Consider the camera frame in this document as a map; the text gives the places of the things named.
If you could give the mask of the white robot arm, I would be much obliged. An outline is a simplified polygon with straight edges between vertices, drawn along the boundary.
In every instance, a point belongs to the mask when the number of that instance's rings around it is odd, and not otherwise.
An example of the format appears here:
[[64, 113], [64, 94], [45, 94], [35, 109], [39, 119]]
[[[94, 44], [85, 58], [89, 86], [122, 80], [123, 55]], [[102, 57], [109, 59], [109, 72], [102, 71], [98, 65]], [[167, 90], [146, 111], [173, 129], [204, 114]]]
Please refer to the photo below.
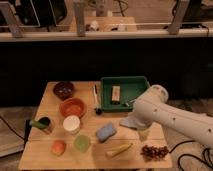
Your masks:
[[152, 85], [134, 102], [130, 118], [137, 129], [152, 122], [170, 127], [213, 149], [213, 117], [172, 107], [169, 94], [161, 85]]

